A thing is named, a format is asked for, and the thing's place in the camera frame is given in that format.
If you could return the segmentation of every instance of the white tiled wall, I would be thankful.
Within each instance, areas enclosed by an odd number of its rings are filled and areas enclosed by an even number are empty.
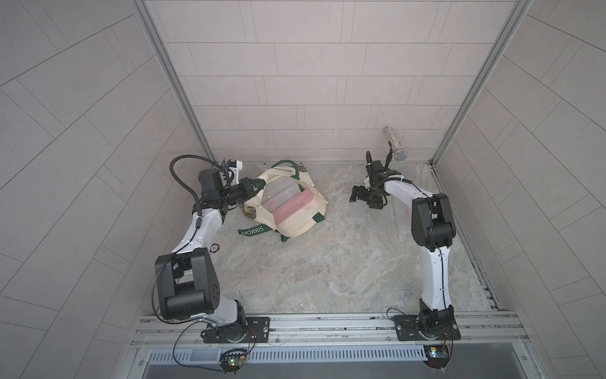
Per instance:
[[[605,4],[535,0],[437,165],[552,379],[606,378]]]
[[[127,0],[0,15],[0,377],[108,378],[201,148]]]
[[[217,158],[427,161],[513,2],[147,5]]]

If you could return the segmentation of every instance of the silver sparkly cylinder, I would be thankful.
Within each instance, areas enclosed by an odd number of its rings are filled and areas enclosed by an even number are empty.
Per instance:
[[[387,141],[391,142],[393,158],[398,162],[405,161],[406,152],[402,149],[402,145],[400,145],[400,142],[396,139],[396,134],[389,126],[385,128],[385,135],[387,136]]]

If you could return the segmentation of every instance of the wall tile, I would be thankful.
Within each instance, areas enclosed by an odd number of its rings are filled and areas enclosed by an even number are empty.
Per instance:
[[[526,254],[520,254],[505,263],[503,269],[549,357],[584,355],[585,351],[579,340],[549,295]]]
[[[399,138],[403,148],[435,149],[444,136],[443,130],[404,130]]]
[[[196,76],[200,75],[193,61],[190,48],[185,43],[164,44],[168,56],[173,63],[177,75]]]
[[[353,16],[355,10],[355,2],[343,2],[343,16],[341,21],[341,43],[351,42],[351,30],[353,29]]]
[[[40,4],[72,45],[133,14],[130,4],[120,0],[45,0]]]
[[[40,104],[40,102],[17,81],[17,79],[13,79],[4,84],[0,87],[0,90],[54,138],[57,138],[65,130],[65,127],[59,120],[43,107],[42,104]]]
[[[0,83],[13,79],[58,52],[17,0],[3,2],[2,15]]]
[[[440,75],[476,76],[491,44],[453,44]]]
[[[118,56],[118,59],[120,59],[120,62],[122,62],[122,65],[124,66],[126,71],[129,74],[135,71],[135,65],[128,57],[128,54],[126,54],[126,50],[124,50],[124,47],[120,43],[120,40],[116,36],[116,33],[113,31],[113,29],[107,28],[102,33],[105,38],[107,38],[107,41],[110,43],[110,45],[112,45],[112,49]]]
[[[408,99],[406,100],[406,104],[413,105],[416,102],[417,96],[419,96],[419,91],[421,90],[421,86],[423,85],[423,80],[425,80],[424,76],[415,76],[413,80],[413,85],[410,87],[410,92],[408,93]]]
[[[461,184],[467,175],[473,171],[471,164],[469,164],[469,161],[467,161],[463,151],[461,151],[457,144],[450,144],[446,149],[444,161],[448,164],[448,168],[450,168],[458,184]]]
[[[503,142],[505,142],[505,140],[509,138],[511,133],[513,133],[513,131],[518,127],[518,125],[520,125],[518,119],[515,117],[511,117],[507,125],[505,125],[503,130],[501,130],[499,135],[491,143],[495,150],[499,150],[501,146],[503,146]]]
[[[273,150],[228,150],[228,156],[231,159],[238,159],[245,162],[265,162],[274,164],[275,162],[284,159],[288,156],[286,149],[273,149]]]
[[[125,186],[124,183],[122,183],[120,179],[116,177],[116,175],[109,171],[106,166],[101,166],[99,171],[97,171],[96,176],[101,179],[101,181],[109,188],[116,192],[124,201],[128,201],[128,199],[130,199],[130,195],[133,194],[133,192],[128,189],[128,187]]]
[[[329,149],[333,145],[332,130],[274,130],[278,149]]]
[[[0,92],[0,187],[6,184],[39,152],[53,141],[53,137],[17,104]]]
[[[110,372],[121,344],[93,340],[78,368],[75,379],[106,379]]]
[[[165,93],[160,100],[158,100],[156,105],[160,109],[160,112],[164,116],[164,119],[168,123],[171,130],[177,128],[177,125],[179,125],[184,115],[173,90],[171,89]]]
[[[415,104],[458,106],[472,81],[472,76],[426,76]]]
[[[126,271],[128,271],[128,267],[130,266],[129,261],[120,257],[105,246],[99,246],[99,249],[93,258],[123,275],[126,275]]]
[[[167,192],[168,187],[158,174],[154,170],[148,170],[107,234],[103,245],[120,257],[132,261]]]
[[[492,43],[512,2],[453,2],[438,42]]]
[[[566,101],[606,127],[606,52],[584,44],[550,86]]]
[[[492,143],[513,115],[486,88],[483,88],[469,110],[468,116],[488,142]]]
[[[85,116],[117,147],[161,96],[152,71],[143,65],[103,96]]]
[[[19,379],[46,331],[0,323],[2,378]]]
[[[55,316],[59,313],[56,310],[39,307],[34,304],[24,303],[0,296],[0,323],[9,323],[21,326],[35,327],[37,329],[50,328]]]
[[[440,75],[450,48],[450,44],[368,44],[364,74]]]
[[[168,141],[166,141],[164,146],[162,146],[162,149],[158,152],[156,160],[163,169],[170,172],[170,161],[178,155],[187,154],[195,143],[195,140],[196,137],[193,134],[193,130],[187,122],[187,119],[183,118],[173,134],[169,137]],[[182,164],[183,160],[176,162],[175,171],[178,172]]]
[[[8,281],[13,278],[19,267],[21,267],[21,264],[16,259],[0,254],[0,290],[3,290]]]
[[[505,140],[499,154],[547,218],[587,195],[587,190],[522,125]]]
[[[199,106],[258,105],[252,76],[188,76],[187,83]]]
[[[440,6],[438,8],[438,12],[436,13],[436,17],[433,20],[431,25],[431,32],[429,33],[429,37],[427,38],[428,43],[436,43],[438,38],[440,38],[440,34],[442,33],[442,28],[444,28],[444,22],[446,21],[446,17],[450,12],[450,6],[452,2],[443,1],[439,3]]]
[[[240,129],[297,129],[295,106],[237,106]]]
[[[306,129],[366,129],[370,106],[305,106]]]
[[[494,251],[502,252],[516,241],[516,236],[499,212],[500,208],[497,209],[479,178],[472,180],[463,190],[463,194]]]
[[[594,282],[591,278],[585,278],[551,291],[551,296],[556,301],[556,304],[562,305],[571,301],[597,295],[599,293],[602,293],[602,291],[596,282]]]
[[[112,26],[112,29],[135,67],[139,67],[154,55],[137,16],[132,15],[120,21]]]
[[[600,0],[562,0],[555,5],[546,22],[602,50],[606,49],[606,4]]]
[[[549,70],[541,78],[541,83],[549,87],[553,81],[560,75],[560,72],[566,67],[568,62],[574,57],[576,52],[579,51],[583,46],[583,41],[580,39],[572,38],[572,40],[566,45],[564,51],[558,56],[556,61],[549,67]]]
[[[531,132],[560,98],[507,58],[501,58],[486,88]]]
[[[343,3],[253,1],[258,42],[340,42]]]
[[[606,264],[606,256],[603,254],[601,241],[606,227],[605,220],[606,209],[598,208],[560,231],[564,241],[602,291],[606,290],[606,273],[602,269]]]
[[[339,145],[342,149],[347,148],[385,148],[385,132],[381,129],[363,129],[363,130],[341,130],[341,143]],[[364,160],[363,156],[355,160]]]
[[[168,239],[153,227],[145,236],[139,252],[130,265],[118,293],[107,310],[103,322],[128,329],[139,308],[141,298],[153,278],[153,265],[164,252]]]
[[[55,318],[22,378],[73,377],[124,276],[93,260]]]
[[[24,73],[19,82],[69,126],[126,76],[107,38],[99,33]]]
[[[348,161],[349,149],[288,149],[288,158],[294,161]]]
[[[246,42],[236,1],[154,1],[167,42]]]
[[[522,250],[522,246],[520,246],[520,243],[515,242],[510,247],[508,247],[505,250],[503,250],[502,252],[498,253],[496,255],[496,258],[499,260],[499,262],[501,264],[504,264],[508,260],[517,257],[518,255],[520,255],[523,252],[524,252],[524,250]]]
[[[606,167],[595,158],[603,152],[606,132],[565,101],[558,104],[535,132],[558,161],[598,201],[606,203]]]
[[[563,210],[562,213],[555,216],[550,221],[553,227],[560,231],[600,207],[601,204],[596,200],[595,197],[587,195],[566,210]]]
[[[267,149],[265,134],[256,130],[211,130],[207,135],[216,149]]]
[[[276,44],[275,58],[280,75],[362,75],[365,56],[365,44]]]
[[[592,325],[599,324],[606,312],[606,297],[604,294],[595,295],[560,306],[568,323],[579,337],[598,372],[606,374],[606,362],[599,353],[602,338],[606,337],[603,329],[592,330]]]
[[[80,118],[4,186],[0,191],[2,253],[25,261],[112,150]]]
[[[536,79],[541,79],[571,39],[570,35],[526,16],[504,55]]]
[[[105,166],[128,189],[134,191],[166,139],[156,118],[147,112],[109,157]]]
[[[547,289],[588,277],[581,262],[523,187],[505,199],[499,205],[499,210]]]
[[[438,2],[359,2],[352,42],[427,42]]]
[[[479,130],[471,134],[462,151],[490,197],[495,196],[513,178],[509,167]]]
[[[438,174],[440,175],[440,179],[442,179],[442,182],[446,187],[446,193],[450,203],[456,211],[462,211],[463,208],[467,206],[467,200],[465,199],[465,196],[463,196],[463,192],[461,192],[461,189],[459,188],[459,185],[457,184],[452,172],[450,172],[446,161],[441,159],[436,168]]]
[[[225,106],[194,106],[202,130],[230,130],[231,121]]]
[[[189,44],[199,75],[277,75],[273,44]]]
[[[345,103],[404,105],[412,84],[411,76],[349,76]]]
[[[27,13],[36,21],[36,24],[40,26],[40,29],[44,32],[46,37],[55,45],[58,51],[63,51],[70,47],[70,43],[67,42],[63,34],[53,20],[48,17],[48,14],[42,8],[38,0],[19,0],[21,5],[25,8]]]
[[[463,211],[459,213],[459,216],[463,229],[471,239],[471,246],[476,252],[476,257],[479,258],[480,265],[484,268],[484,271],[488,273],[488,281],[490,282],[491,287],[499,288],[507,284],[507,276],[494,255],[494,251],[486,239],[486,234],[482,231],[470,206],[463,209]]]
[[[498,206],[503,202],[509,195],[513,193],[519,186],[521,186],[519,180],[514,176],[507,184],[493,196],[494,203]]]
[[[93,177],[2,294],[61,309],[124,204],[114,191]]]
[[[383,129],[430,129],[440,106],[381,106],[375,127]]]
[[[266,76],[267,102],[273,105],[334,104],[336,76]]]

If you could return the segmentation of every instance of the green bag strap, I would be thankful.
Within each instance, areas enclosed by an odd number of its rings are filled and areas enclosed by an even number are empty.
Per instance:
[[[245,235],[245,236],[252,236],[252,235],[269,232],[270,230],[273,230],[273,229],[268,227],[265,224],[259,224],[257,226],[249,227],[248,229],[238,229],[238,234]]]
[[[299,180],[299,165],[297,165],[295,162],[291,161],[290,159],[283,159],[281,161],[278,161],[272,167],[280,166],[283,163],[290,163],[293,165],[293,167],[295,168],[295,174],[292,176],[292,178]]]

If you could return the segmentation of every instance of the black mounting plate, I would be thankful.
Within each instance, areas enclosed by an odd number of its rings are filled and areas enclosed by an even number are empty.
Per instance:
[[[396,334],[398,335],[398,341],[428,341],[427,338],[423,337],[419,331],[419,323],[413,322],[410,317],[397,315],[392,316],[393,322],[396,325]],[[461,333],[456,324],[452,323],[442,329],[434,330],[437,338],[431,341],[444,341],[444,334],[451,340],[460,340]]]

